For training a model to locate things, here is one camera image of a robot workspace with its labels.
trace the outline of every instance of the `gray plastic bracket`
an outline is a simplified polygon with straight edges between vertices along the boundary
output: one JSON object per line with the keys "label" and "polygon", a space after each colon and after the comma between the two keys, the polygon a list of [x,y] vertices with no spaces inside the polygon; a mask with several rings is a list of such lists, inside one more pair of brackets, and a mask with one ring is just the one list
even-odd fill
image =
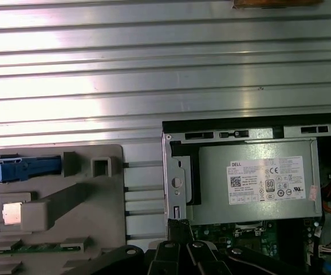
{"label": "gray plastic bracket", "polygon": [[88,188],[84,183],[76,183],[44,198],[24,203],[21,208],[22,231],[49,230],[57,219],[88,197]]}
{"label": "gray plastic bracket", "polygon": [[89,259],[86,260],[71,260],[71,261],[67,261],[64,266],[62,267],[61,271],[62,272],[66,272],[69,271],[73,268],[76,268],[82,264],[85,264],[86,262],[88,262]]}
{"label": "gray plastic bracket", "polygon": [[22,265],[21,261],[10,261],[0,263],[0,275],[14,274]]}
{"label": "gray plastic bracket", "polygon": [[80,247],[80,251],[84,252],[89,242],[89,237],[86,238],[68,238],[60,244],[62,248],[71,248],[73,246]]}
{"label": "gray plastic bracket", "polygon": [[90,160],[90,167],[92,169],[92,176],[109,176],[116,175],[119,171],[119,165],[116,158],[106,156],[102,158],[92,158]]}
{"label": "gray plastic bracket", "polygon": [[0,236],[6,235],[21,235],[31,234],[31,231],[23,232],[21,225],[7,225],[4,222],[3,206],[7,203],[27,203],[32,200],[33,194],[30,192],[15,192],[15,193],[0,193],[0,210],[1,210],[1,222],[0,222]]}
{"label": "gray plastic bracket", "polygon": [[20,239],[0,241],[0,251],[13,250],[16,246],[20,245],[22,241]]}
{"label": "gray plastic bracket", "polygon": [[62,176],[75,176],[81,170],[80,159],[75,152],[63,152],[61,154]]}

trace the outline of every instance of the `ribbed metal panel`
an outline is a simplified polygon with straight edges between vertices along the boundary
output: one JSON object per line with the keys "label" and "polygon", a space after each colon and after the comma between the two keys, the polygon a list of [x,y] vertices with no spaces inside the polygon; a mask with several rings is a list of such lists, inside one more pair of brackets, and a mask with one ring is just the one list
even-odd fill
{"label": "ribbed metal panel", "polygon": [[331,0],[0,0],[0,148],[123,145],[129,243],[165,235],[163,120],[312,112],[331,112]]}

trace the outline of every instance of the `blue latch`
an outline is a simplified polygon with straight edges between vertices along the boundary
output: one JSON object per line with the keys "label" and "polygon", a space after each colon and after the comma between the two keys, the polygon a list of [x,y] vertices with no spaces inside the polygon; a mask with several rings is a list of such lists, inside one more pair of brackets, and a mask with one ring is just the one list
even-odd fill
{"label": "blue latch", "polygon": [[32,176],[60,173],[60,156],[0,159],[0,182],[24,181]]}

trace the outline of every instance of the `80 plus logo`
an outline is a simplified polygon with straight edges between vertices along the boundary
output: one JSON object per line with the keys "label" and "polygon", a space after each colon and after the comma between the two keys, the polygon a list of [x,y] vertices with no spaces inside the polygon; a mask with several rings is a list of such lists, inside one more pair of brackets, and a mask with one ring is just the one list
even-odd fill
{"label": "80 plus logo", "polygon": [[275,181],[273,179],[268,179],[266,183],[266,192],[275,192]]}

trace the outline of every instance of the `sticker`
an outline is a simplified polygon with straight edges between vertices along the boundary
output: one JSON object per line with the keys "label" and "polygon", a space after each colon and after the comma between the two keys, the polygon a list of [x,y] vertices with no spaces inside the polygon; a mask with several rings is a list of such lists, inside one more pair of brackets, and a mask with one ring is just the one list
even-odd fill
{"label": "sticker", "polygon": [[231,205],[306,198],[301,156],[230,162],[227,183]]}
{"label": "sticker", "polygon": [[307,265],[309,265],[309,266],[312,266],[312,264],[311,264],[311,262],[310,262],[310,256],[311,256],[311,255],[312,255],[312,253],[307,252],[306,263],[307,263]]}
{"label": "sticker", "polygon": [[310,201],[316,201],[317,191],[318,191],[317,186],[315,186],[315,185],[310,186],[310,190],[309,190],[309,200]]}
{"label": "sticker", "polygon": [[322,226],[317,226],[314,231],[314,235],[318,238],[321,238],[321,234],[322,234]]}

